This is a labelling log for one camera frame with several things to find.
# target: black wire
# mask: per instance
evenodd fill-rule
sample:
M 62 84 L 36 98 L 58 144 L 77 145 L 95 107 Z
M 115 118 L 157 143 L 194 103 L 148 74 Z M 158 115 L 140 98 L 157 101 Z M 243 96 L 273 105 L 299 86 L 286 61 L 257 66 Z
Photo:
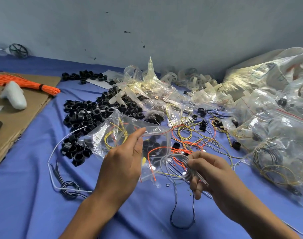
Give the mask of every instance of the black wire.
M 174 211 L 175 211 L 175 209 L 177 207 L 177 202 L 178 202 L 177 186 L 176 186 L 176 181 L 175 180 L 173 181 L 173 187 L 174 187 L 174 191 L 175 191 L 175 207 L 173 208 L 172 213 L 170 215 L 170 224 L 173 227 L 175 227 L 175 228 L 188 230 L 193 225 L 193 223 L 195 223 L 194 195 L 193 195 L 193 204 L 192 204 L 192 212 L 193 212 L 193 220 L 192 220 L 192 222 L 188 226 L 177 226 L 172 221 L 172 216 L 173 216 L 173 213 L 174 213 Z
M 51 164 L 51 167 L 53 169 L 53 173 L 54 173 L 55 177 L 60 182 L 62 189 L 67 189 L 67 187 L 70 187 L 70 186 L 72 186 L 76 190 L 80 189 L 80 186 L 77 183 L 73 182 L 73 181 L 65 181 L 65 182 L 63 181 L 60 170 L 58 168 L 58 161 L 56 161 L 55 168 L 54 168 L 53 164 Z M 64 197 L 66 197 L 67 199 L 70 199 L 70 200 L 75 199 L 78 196 L 81 196 L 84 199 L 87 198 L 86 195 L 84 195 L 80 192 L 68 192 L 68 190 L 60 190 L 60 192 L 63 194 Z

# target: right hand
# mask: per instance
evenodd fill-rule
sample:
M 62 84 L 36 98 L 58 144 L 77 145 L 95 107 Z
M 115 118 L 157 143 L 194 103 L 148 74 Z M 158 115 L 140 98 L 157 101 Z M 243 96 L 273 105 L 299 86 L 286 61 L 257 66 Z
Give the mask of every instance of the right hand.
M 223 158 L 202 151 L 194 152 L 188 158 L 188 166 L 208 183 L 207 186 L 200 182 L 197 176 L 190 179 L 195 199 L 201 198 L 202 191 L 209 192 L 219 209 L 239 224 L 243 223 L 247 212 L 257 210 L 262 204 Z

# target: blue cloth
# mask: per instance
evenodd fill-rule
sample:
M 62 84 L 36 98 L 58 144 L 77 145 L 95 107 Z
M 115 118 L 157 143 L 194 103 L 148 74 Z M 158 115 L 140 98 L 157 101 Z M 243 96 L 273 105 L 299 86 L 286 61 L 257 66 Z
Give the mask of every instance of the blue cloth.
M 76 73 L 85 69 L 95 73 L 108 69 L 123 71 L 38 57 L 24 60 L 0 57 L 0 71 L 6 72 L 60 76 L 63 72 Z M 69 133 L 62 123 L 66 115 L 63 112 L 65 100 L 95 100 L 104 89 L 89 83 L 80 85 L 77 80 L 60 82 L 58 88 L 61 93 L 35 117 L 0 164 L 0 238 L 58 238 L 82 202 L 82 198 L 66 200 L 54 191 L 47 160 L 54 146 Z M 217 137 L 225 147 L 230 147 L 224 134 L 219 133 Z M 229 152 L 237 157 L 243 155 L 232 148 Z M 59 150 L 51 162 L 55 163 L 55 159 L 59 161 L 65 181 L 76 181 L 85 190 L 94 189 L 101 166 L 98 158 L 92 155 L 77 168 L 62 157 Z M 303 207 L 253 173 L 249 166 L 240 163 L 236 172 L 278 217 L 303 232 Z M 240 225 L 225 217 L 214 201 L 205 196 L 195 201 L 195 224 L 189 230 L 174 228 L 169 220 L 175 202 L 173 185 L 166 187 L 168 180 L 164 176 L 158 176 L 157 180 L 162 185 L 159 189 L 151 181 L 138 183 L 100 238 L 249 238 Z M 178 204 L 173 218 L 176 224 L 188 225 L 192 220 L 190 192 L 186 183 L 177 185 Z

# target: orange wire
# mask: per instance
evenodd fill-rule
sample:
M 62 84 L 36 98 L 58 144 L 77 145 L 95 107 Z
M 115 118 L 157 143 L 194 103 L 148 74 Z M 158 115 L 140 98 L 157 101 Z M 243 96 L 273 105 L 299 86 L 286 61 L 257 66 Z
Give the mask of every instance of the orange wire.
M 32 89 L 36 89 L 36 90 L 42 90 L 53 96 L 55 96 L 61 92 L 61 90 L 59 88 L 39 84 L 39 83 L 30 81 L 30 80 L 27 80 L 18 74 L 16 74 L 16 75 L 17 76 L 13 76 L 10 74 L 0 74 L 0 86 L 4 86 L 7 83 L 9 83 L 10 81 L 14 81 L 21 88 L 32 88 Z

